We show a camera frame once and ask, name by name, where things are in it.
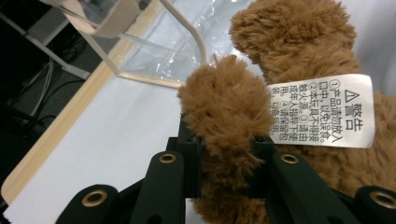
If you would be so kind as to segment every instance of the brown teddy bear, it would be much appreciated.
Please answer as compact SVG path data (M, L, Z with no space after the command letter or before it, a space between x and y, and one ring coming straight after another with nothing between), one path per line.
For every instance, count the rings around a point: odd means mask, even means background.
M332 0L257 0L235 14L234 46L258 64L250 74L234 56L202 65L179 89L189 127L205 141L202 198L196 211L209 223L267 222L265 200L244 195L246 177L261 161L251 153L254 136L274 122L266 84L361 71L348 15ZM304 156L331 188L354 196L363 186L396 191L396 98L376 93L375 140L370 148L276 145Z

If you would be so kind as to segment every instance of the warning label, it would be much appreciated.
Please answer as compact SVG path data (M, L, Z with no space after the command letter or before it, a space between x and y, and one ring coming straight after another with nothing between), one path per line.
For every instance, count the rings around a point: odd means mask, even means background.
M276 144L370 147L375 135L369 76L349 74L270 85Z

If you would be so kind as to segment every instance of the black cable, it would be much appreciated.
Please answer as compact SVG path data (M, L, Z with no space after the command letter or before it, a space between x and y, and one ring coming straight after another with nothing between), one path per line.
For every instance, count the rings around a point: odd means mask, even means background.
M47 115L47 116L45 116L45 117L43 117L43 118L41 118L41 119L39 119L40 121L44 121L44 119L56 119L56 116L54 116L54 115Z
M65 82L64 84L60 85L55 90L53 90L49 95L44 96L44 100L41 103L41 105L38 107L37 112L35 113L35 117L39 117L39 115L41 114L41 111L43 110L44 106L47 104L47 102L53 96L53 94L55 94L57 91L59 91L61 88L65 87L67 85L70 85L70 84L73 84L73 83L81 83L81 82L85 82L85 80L74 80L74 81Z

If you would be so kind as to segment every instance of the wire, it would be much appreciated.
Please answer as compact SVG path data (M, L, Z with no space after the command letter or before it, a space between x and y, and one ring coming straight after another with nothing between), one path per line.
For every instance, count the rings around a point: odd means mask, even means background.
M60 85L59 87L57 87L55 90L53 90L48 96L45 97L45 100L42 102L41 106L37 109L37 112L35 114L36 117L38 117L44 106L48 103L49 99L53 96L53 94L55 94L57 91L59 91L61 88L70 85L72 83L81 83L81 82L85 82L85 80L74 80L74 81L69 81L69 82L65 82L64 84Z
M45 82L44 82L44 86L43 86L43 90L41 91L41 95L40 95L40 97L39 97L39 99L38 99L38 101L37 101L37 104L35 104L35 108L32 110L32 112L30 113L30 115L32 116L32 117L34 117L35 116L35 113L37 112L37 109L40 107L40 105L41 105L41 102L43 101L43 99L44 99L44 96L46 95L46 93L47 93L47 90L49 89L49 86L50 86L50 79L51 79L51 77L52 77L52 72L53 72L53 59L51 58L51 57L49 57L49 70L48 70L48 72L47 72L47 75L46 75L46 80L45 80ZM28 123L29 122L29 120L24 120L23 122L22 122L22 124L26 124L26 123Z
M183 14L177 10L168 0L160 0L166 9L182 24L192 35L192 37L197 42L200 54L201 54L201 63L206 63L206 48L204 40L199 34L198 30L183 16Z

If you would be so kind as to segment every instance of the wooden table edge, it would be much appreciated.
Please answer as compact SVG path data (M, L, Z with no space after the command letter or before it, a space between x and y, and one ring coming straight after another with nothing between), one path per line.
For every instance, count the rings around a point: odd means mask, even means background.
M64 110L7 177L1 194L12 204L113 73L101 62Z

